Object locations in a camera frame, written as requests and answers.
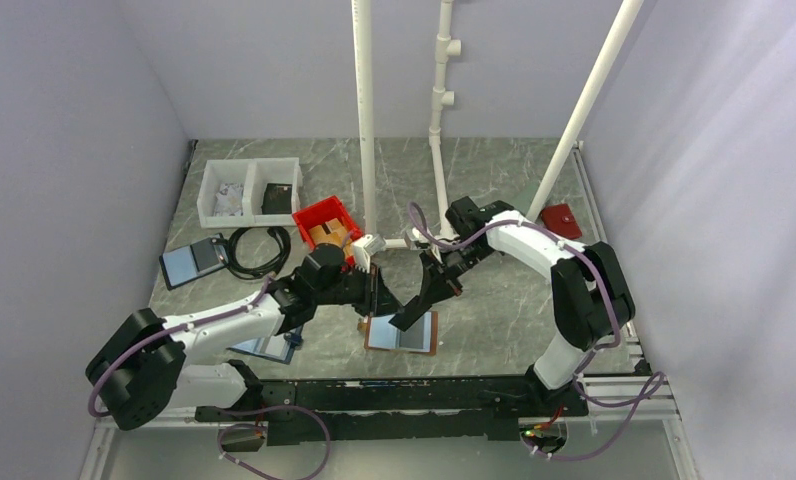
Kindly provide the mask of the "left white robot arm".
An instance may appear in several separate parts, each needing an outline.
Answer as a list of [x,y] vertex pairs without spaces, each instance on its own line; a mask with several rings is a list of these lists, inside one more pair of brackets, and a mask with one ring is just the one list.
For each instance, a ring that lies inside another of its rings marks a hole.
[[88,413],[133,430],[169,408],[221,407],[246,420],[261,406],[257,378],[233,362],[201,359],[248,339],[291,332],[323,306],[350,306],[362,316],[397,314],[400,301],[377,265],[350,266],[333,245],[316,247],[290,274],[268,277],[259,289],[219,307],[158,316],[132,313],[85,369],[92,391]]

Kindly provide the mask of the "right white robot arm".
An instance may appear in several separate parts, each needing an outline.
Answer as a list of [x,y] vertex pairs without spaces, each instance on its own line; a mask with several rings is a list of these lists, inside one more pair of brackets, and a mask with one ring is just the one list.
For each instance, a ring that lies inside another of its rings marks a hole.
[[391,319],[394,327],[406,331],[432,306],[460,295],[460,276],[494,253],[518,260],[550,282],[555,333],[525,374],[525,401],[534,413],[552,413],[595,354],[622,342],[621,329],[634,317],[635,303],[609,244],[559,237],[506,202],[479,206],[469,197],[447,208],[457,237],[446,242],[430,234],[418,204],[409,203],[407,210],[429,247],[420,255],[419,293]]

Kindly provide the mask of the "brown leather card holder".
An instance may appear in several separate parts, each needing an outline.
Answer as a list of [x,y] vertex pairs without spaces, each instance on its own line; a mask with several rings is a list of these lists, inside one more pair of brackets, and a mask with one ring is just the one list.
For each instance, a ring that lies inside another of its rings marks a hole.
[[433,356],[438,343],[438,315],[428,311],[409,329],[390,323],[392,315],[370,317],[365,322],[364,348],[394,353]]

